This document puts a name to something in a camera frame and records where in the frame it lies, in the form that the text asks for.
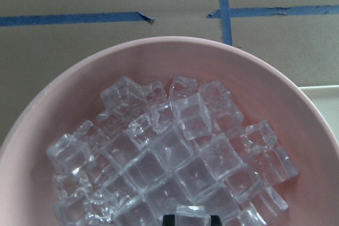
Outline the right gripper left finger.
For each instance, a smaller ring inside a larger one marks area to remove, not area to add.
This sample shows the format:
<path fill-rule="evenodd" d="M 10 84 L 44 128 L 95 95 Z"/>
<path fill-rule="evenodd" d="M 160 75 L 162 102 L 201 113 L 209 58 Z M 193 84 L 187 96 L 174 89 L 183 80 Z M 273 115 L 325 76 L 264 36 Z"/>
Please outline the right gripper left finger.
<path fill-rule="evenodd" d="M 162 226 L 176 226 L 175 214 L 163 215 Z"/>

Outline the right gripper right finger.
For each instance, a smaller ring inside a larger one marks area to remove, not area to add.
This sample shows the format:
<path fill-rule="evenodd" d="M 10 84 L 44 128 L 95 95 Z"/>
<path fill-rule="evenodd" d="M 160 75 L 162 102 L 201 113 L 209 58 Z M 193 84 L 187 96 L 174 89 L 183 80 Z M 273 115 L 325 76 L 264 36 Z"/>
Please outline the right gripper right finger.
<path fill-rule="evenodd" d="M 221 226 L 221 220 L 219 216 L 211 215 L 211 226 Z"/>

